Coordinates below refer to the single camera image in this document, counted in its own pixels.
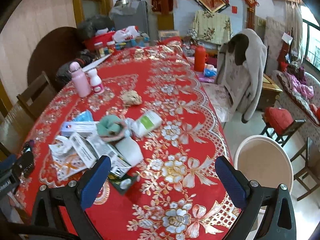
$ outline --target green label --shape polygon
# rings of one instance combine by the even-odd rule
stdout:
[[[153,123],[152,123],[152,122],[150,121],[150,119],[149,119],[147,116],[145,116],[145,115],[140,118],[140,123],[142,123],[143,126],[144,126],[147,130],[149,130],[150,128],[153,127]]]

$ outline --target red plastic basket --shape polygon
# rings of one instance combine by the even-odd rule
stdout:
[[[106,47],[107,46],[107,42],[112,41],[112,36],[115,34],[116,32],[108,32],[105,34],[101,34],[101,35],[97,35],[92,37],[89,40],[84,41],[84,44],[86,46],[86,48],[90,51],[94,51],[94,45],[98,42],[102,42],[103,46]]]

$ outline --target white and green package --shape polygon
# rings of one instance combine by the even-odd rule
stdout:
[[[142,138],[162,124],[161,117],[155,112],[146,111],[138,120],[132,125],[132,130],[135,136]]]

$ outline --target gold frame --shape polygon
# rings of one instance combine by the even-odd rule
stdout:
[[[220,5],[219,7],[215,8],[214,10],[212,10],[210,7],[208,7],[202,0],[197,0],[198,2],[202,3],[210,12],[216,12],[219,9],[221,9],[223,6],[226,5],[226,3],[223,0],[220,0],[222,2],[222,5]]]

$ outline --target red thermos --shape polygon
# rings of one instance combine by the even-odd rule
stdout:
[[[208,54],[205,51],[205,47],[197,46],[195,51],[195,71],[203,72],[204,65],[208,60]]]

